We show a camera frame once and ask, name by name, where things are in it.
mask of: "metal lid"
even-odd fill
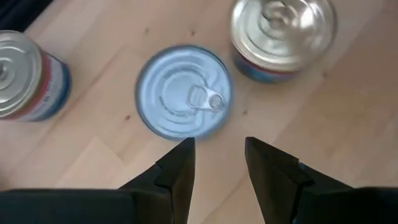
[[[252,63],[294,72],[320,56],[336,33],[335,10],[328,0],[238,0],[231,38]]]
[[[222,61],[192,45],[171,47],[152,57],[136,83],[140,117],[167,139],[206,137],[226,120],[232,97]]]
[[[0,31],[0,118],[23,107],[31,98],[41,69],[38,46],[19,32]]]

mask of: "can rim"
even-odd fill
[[[201,139],[205,139],[207,138],[209,135],[217,132],[226,122],[226,120],[229,118],[229,115],[231,113],[231,105],[233,104],[233,82],[232,82],[232,78],[230,75],[230,72],[228,71],[226,65],[224,64],[224,62],[220,59],[219,56],[217,56],[215,53],[207,50],[204,47],[200,47],[197,45],[193,45],[193,44],[183,44],[183,45],[173,45],[171,47],[167,47],[163,50],[161,50],[160,52],[157,52],[155,55],[153,55],[142,67],[142,69],[140,70],[137,80],[136,80],[136,85],[135,85],[135,89],[134,89],[134,99],[136,101],[136,110],[138,112],[138,115],[140,116],[140,119],[143,121],[143,123],[147,126],[147,128],[149,128],[153,133],[155,133],[156,135],[171,140],[171,141],[180,141],[180,140],[184,140],[185,138],[179,138],[179,137],[172,137],[172,136],[168,136],[168,135],[164,135],[162,134],[160,131],[156,130],[155,127],[153,127],[152,125],[149,124],[148,119],[144,116],[141,107],[139,106],[138,102],[139,100],[139,84],[142,82],[142,79],[144,78],[144,74],[145,71],[147,71],[150,66],[153,64],[153,62],[155,62],[158,58],[161,58],[163,55],[173,51],[173,50],[178,50],[178,49],[184,49],[187,47],[191,47],[194,49],[198,49],[198,50],[202,50],[205,51],[206,53],[210,54],[222,67],[223,70],[226,72],[227,74],[227,80],[228,83],[230,84],[231,88],[229,89],[229,94],[230,94],[230,98],[228,101],[228,105],[226,107],[226,112],[225,112],[225,116],[223,116],[218,123],[215,125],[214,128],[210,129],[208,132],[203,133],[202,135],[196,136],[195,139],[197,140],[201,140]]]
[[[231,31],[229,32],[229,35],[230,35],[230,38],[231,38],[231,42],[232,42],[232,44],[234,45],[234,48],[235,48],[245,59],[247,59],[247,61],[253,63],[254,65],[258,66],[259,68],[271,70],[271,71],[273,71],[273,72],[286,72],[286,73],[299,72],[299,71],[303,70],[304,68],[306,68],[307,66],[309,66],[310,64],[312,64],[313,62],[316,62],[318,59],[320,59],[320,58],[322,58],[323,56],[325,56],[325,54],[331,49],[331,47],[332,47],[333,44],[335,43],[336,36],[337,36],[337,32],[338,32],[338,27],[339,27],[336,7],[335,7],[335,5],[332,3],[331,0],[323,0],[323,1],[325,1],[325,2],[328,4],[329,10],[330,10],[330,12],[331,12],[332,19],[333,19],[333,26],[332,26],[332,28],[331,28],[330,41],[329,41],[329,43],[325,46],[325,48],[323,48],[321,51],[319,51],[319,52],[316,54],[316,56],[315,56],[313,59],[306,61],[305,63],[301,64],[301,66],[296,66],[295,68],[289,68],[289,67],[286,67],[286,66],[275,66],[275,67],[273,67],[273,66],[272,66],[273,63],[268,63],[268,62],[266,62],[266,61],[263,61],[263,62],[265,62],[266,64],[268,64],[268,66],[264,66],[264,63],[262,64],[262,63],[259,62],[259,60],[255,60],[255,59],[256,59],[255,56],[253,56],[253,55],[247,55],[247,54],[245,54],[245,53],[242,51],[241,47],[239,47],[239,44],[238,44],[237,41],[236,41],[236,38],[234,38],[234,35],[233,35],[233,32],[232,32],[233,27],[234,27],[234,25],[233,25],[233,13],[234,13],[234,10],[235,10],[235,8],[236,8],[236,4],[239,2],[239,0],[236,0],[235,5],[234,5],[233,10],[232,10],[232,13],[231,13],[231,22],[230,22],[230,24],[229,24],[229,25],[230,25],[230,28],[231,28]]]
[[[24,94],[21,96],[20,100],[18,100],[14,105],[9,106],[5,110],[0,111],[0,119],[7,119],[8,116],[23,109],[23,107],[26,106],[27,102],[32,100],[33,97],[35,96],[35,92],[37,91],[38,86],[40,86],[42,77],[43,77],[43,75],[42,75],[43,51],[41,50],[41,48],[33,40],[31,40],[29,37],[27,37],[26,35],[24,35],[21,32],[14,31],[14,30],[0,30],[0,36],[2,36],[4,34],[5,35],[7,35],[7,34],[18,35],[32,47],[32,49],[34,50],[34,55],[35,55],[35,59],[37,62],[37,65],[36,65],[37,69],[36,69],[36,71],[33,71],[34,73],[32,75],[32,81],[31,81],[30,85],[28,86],[28,88],[25,90]]]

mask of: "wooden floor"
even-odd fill
[[[69,64],[67,106],[44,123],[0,123],[0,187],[118,188],[177,142],[151,133],[134,82],[164,47],[193,43],[226,62],[235,104],[197,142],[189,223],[264,223],[244,160],[256,136],[353,186],[398,186],[398,3],[334,0],[327,57],[288,83],[261,85],[229,59],[227,0],[56,0],[26,32]]]

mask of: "tin can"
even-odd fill
[[[237,0],[232,58],[255,81],[290,80],[330,48],[336,29],[328,0]]]
[[[233,101],[224,63],[210,51],[179,45],[153,56],[136,83],[137,111],[166,139],[203,139],[222,127]]]
[[[0,119],[42,121],[65,104],[68,67],[19,32],[0,31]]]

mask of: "silver can lid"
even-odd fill
[[[231,39],[252,63],[294,72],[329,48],[336,27],[328,0],[238,0],[231,16]]]
[[[29,101],[39,85],[40,49],[24,34],[0,31],[0,118]]]
[[[225,122],[232,83],[222,61],[201,47],[181,45],[153,56],[136,83],[141,119],[173,140],[208,136]]]

